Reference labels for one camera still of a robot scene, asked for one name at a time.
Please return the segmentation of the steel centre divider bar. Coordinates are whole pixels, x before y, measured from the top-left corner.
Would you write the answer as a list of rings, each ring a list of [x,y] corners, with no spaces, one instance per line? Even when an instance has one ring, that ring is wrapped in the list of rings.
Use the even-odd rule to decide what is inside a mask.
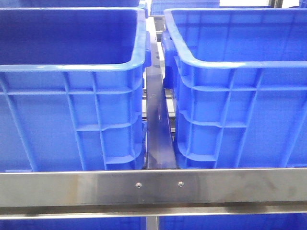
[[[156,32],[149,32],[152,65],[146,69],[147,168],[176,169]]]

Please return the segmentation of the left blue plastic crate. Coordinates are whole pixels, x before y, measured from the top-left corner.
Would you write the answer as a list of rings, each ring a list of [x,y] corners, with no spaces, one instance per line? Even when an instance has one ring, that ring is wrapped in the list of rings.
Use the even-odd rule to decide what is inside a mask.
[[[139,8],[1,8],[0,170],[139,170],[143,73]]]

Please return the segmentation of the blue plastic crate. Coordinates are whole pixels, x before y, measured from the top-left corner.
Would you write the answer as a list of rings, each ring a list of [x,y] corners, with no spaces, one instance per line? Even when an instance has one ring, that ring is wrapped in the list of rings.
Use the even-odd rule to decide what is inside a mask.
[[[306,9],[164,14],[178,167],[306,167]]]
[[[139,8],[1,8],[0,170],[139,170],[143,73]]]

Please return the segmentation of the right blue plastic crate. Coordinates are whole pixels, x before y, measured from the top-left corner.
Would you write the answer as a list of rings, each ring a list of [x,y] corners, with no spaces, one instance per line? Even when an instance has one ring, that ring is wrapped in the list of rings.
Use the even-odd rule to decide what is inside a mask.
[[[178,167],[306,167],[306,9],[164,14]]]

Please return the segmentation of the far right blue crate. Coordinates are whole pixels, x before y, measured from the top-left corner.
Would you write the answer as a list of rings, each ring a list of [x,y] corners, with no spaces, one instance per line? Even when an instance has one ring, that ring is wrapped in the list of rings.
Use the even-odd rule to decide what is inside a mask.
[[[164,10],[174,8],[219,8],[219,0],[153,0],[150,13],[164,15]]]

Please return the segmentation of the lower left blue crate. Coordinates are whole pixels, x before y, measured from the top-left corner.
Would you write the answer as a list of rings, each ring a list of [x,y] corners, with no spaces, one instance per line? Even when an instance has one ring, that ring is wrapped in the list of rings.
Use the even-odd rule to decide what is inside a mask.
[[[1,220],[2,230],[144,230],[143,217]]]

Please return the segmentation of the lower right blue crate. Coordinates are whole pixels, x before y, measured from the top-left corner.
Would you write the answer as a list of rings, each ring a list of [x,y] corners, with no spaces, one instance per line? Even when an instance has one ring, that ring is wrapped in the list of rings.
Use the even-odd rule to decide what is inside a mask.
[[[250,214],[160,217],[162,230],[305,230],[307,215]]]

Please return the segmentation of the far left blue crate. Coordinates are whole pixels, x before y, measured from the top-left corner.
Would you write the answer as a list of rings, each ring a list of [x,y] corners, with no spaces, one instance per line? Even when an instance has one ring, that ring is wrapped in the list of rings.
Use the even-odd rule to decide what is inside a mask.
[[[138,7],[145,11],[148,18],[148,6],[145,0],[1,0],[1,8],[59,8],[59,7]]]

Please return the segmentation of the right rail screw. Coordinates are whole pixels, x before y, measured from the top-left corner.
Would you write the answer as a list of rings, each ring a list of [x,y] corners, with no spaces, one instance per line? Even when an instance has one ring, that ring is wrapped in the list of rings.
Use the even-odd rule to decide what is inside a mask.
[[[179,186],[179,187],[183,187],[183,186],[184,186],[184,182],[183,182],[183,181],[179,181],[179,182],[178,182],[178,186]]]

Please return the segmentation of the stainless steel front rail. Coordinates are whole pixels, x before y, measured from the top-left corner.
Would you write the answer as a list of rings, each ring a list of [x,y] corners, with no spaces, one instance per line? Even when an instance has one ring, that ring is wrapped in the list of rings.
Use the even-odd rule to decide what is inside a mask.
[[[142,183],[141,188],[135,185]],[[2,219],[305,213],[306,168],[3,173]]]

